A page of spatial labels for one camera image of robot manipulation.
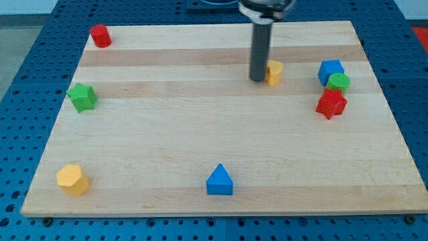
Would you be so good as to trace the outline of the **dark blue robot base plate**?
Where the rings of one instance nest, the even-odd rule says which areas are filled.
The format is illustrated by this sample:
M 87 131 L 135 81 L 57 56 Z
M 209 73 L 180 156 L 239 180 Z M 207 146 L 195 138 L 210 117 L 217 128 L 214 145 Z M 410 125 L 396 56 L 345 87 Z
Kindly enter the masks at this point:
M 186 10 L 189 13 L 224 13 L 235 11 L 238 8 L 238 0 L 186 0 Z

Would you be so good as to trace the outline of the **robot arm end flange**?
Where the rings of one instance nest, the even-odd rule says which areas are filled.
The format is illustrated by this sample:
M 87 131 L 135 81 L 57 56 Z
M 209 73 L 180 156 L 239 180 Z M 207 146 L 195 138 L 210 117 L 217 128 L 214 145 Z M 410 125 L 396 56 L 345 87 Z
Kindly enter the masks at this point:
M 269 25 L 288 15 L 296 0 L 239 0 L 239 11 L 253 23 Z

